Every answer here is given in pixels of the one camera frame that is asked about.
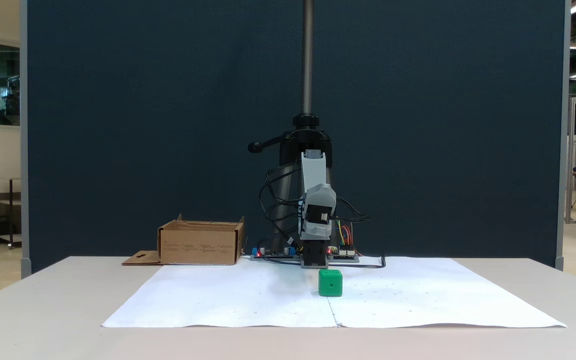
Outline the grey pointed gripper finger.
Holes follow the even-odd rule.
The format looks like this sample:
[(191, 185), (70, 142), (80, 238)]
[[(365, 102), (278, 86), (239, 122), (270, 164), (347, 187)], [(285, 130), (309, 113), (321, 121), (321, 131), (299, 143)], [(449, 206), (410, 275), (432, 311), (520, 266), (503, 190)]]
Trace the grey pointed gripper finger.
[(332, 234), (330, 224), (303, 224), (301, 227), (301, 240), (315, 240), (328, 242)]

